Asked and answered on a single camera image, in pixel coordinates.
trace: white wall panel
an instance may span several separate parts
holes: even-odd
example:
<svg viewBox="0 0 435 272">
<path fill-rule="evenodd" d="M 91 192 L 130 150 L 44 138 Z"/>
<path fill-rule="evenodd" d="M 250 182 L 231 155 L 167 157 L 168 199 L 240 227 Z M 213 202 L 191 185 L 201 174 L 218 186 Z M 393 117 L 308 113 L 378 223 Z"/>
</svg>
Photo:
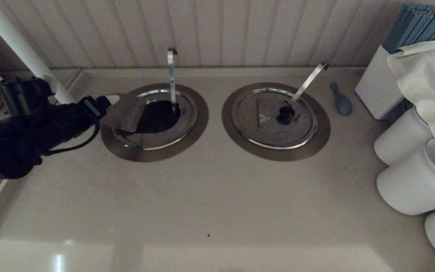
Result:
<svg viewBox="0 0 435 272">
<path fill-rule="evenodd" d="M 406 0 L 0 0 L 51 68 L 365 66 Z M 415 0 L 435 5 L 435 0 Z M 0 71 L 26 69 L 0 38 Z"/>
</svg>

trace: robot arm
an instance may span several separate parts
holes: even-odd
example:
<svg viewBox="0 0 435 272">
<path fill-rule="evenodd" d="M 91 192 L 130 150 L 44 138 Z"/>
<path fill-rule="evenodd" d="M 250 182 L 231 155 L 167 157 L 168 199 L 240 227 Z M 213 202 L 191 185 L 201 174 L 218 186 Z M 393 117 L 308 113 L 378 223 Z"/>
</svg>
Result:
<svg viewBox="0 0 435 272">
<path fill-rule="evenodd" d="M 77 104 L 51 105 L 50 86 L 43 79 L 0 81 L 0 98 L 10 117 L 0 121 L 0 179 L 18 179 L 42 163 L 41 156 L 75 150 L 90 143 L 100 129 L 100 119 L 111 104 L 101 96 L 83 98 Z M 76 138 L 95 125 L 84 143 L 51 150 Z"/>
</svg>

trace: round metal lid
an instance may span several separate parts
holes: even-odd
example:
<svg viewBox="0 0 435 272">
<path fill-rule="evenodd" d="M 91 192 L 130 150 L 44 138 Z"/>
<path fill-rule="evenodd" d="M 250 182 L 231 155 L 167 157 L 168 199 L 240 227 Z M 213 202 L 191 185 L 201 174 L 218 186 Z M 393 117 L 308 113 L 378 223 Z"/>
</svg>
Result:
<svg viewBox="0 0 435 272">
<path fill-rule="evenodd" d="M 169 92 L 169 84 L 148 85 L 131 91 L 129 94 L 141 98 L 136 117 L 142 117 L 145 107 L 151 103 L 170 101 Z M 158 133 L 130 133 L 103 124 L 105 146 L 118 157 L 140 162 L 170 158 L 185 150 L 204 132 L 209 113 L 204 99 L 183 85 L 176 85 L 176 101 L 180 116 L 169 129 Z"/>
<path fill-rule="evenodd" d="M 288 102 L 293 93 L 281 88 L 258 88 L 241 94 L 231 110 L 236 129 L 249 141 L 259 146 L 288 150 L 306 144 L 316 133 L 316 113 L 304 99 Z M 290 107 L 294 112 L 288 124 L 277 117 L 280 108 Z"/>
<path fill-rule="evenodd" d="M 330 119 L 310 95 L 303 93 L 300 102 L 291 104 L 296 120 L 283 125 L 277 119 L 295 92 L 297 88 L 269 82 L 238 89 L 222 109 L 226 132 L 244 150 L 268 160 L 290 162 L 318 153 L 330 137 Z"/>
</svg>

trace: black cable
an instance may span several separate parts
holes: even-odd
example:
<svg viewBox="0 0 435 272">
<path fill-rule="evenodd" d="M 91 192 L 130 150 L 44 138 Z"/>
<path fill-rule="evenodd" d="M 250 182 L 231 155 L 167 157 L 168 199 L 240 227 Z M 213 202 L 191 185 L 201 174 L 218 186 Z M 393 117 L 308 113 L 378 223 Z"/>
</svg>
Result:
<svg viewBox="0 0 435 272">
<path fill-rule="evenodd" d="M 54 154 L 58 154 L 58 153 L 63 153 L 66 151 L 71 151 L 71 150 L 75 150 L 75 149 L 79 149 L 82 148 L 86 145 L 88 145 L 91 141 L 93 141 L 93 139 L 95 139 L 95 137 L 98 135 L 98 132 L 100 131 L 100 122 L 95 122 L 95 131 L 93 131 L 92 136 L 90 136 L 90 138 L 88 138 L 88 140 L 84 141 L 83 143 L 74 146 L 74 147 L 70 147 L 70 148 L 62 148 L 62 149 L 57 149 L 57 150 L 48 150 L 45 151 L 43 153 L 44 156 L 51 156 Z"/>
</svg>

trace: countertop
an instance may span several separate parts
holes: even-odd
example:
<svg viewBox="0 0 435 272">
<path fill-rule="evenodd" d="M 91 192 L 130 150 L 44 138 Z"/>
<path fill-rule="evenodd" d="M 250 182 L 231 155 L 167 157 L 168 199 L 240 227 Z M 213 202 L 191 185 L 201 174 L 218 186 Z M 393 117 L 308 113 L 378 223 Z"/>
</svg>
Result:
<svg viewBox="0 0 435 272">
<path fill-rule="evenodd" d="M 310 158 L 268 161 L 226 133 L 221 110 L 235 90 L 258 82 L 299 87 L 312 69 L 178 68 L 176 83 L 209 107 L 198 141 L 159 162 L 123 160 L 100 137 L 43 158 L 0 218 L 0 272 L 434 271 L 424 216 L 396 212 L 376 189 L 386 165 L 373 141 L 387 123 L 353 91 L 364 69 L 332 67 L 307 89 L 332 127 Z M 127 93 L 167 82 L 165 75 L 84 69 L 71 91 L 77 99 Z M 338 114 L 332 81 L 351 99 L 352 115 Z"/>
</svg>

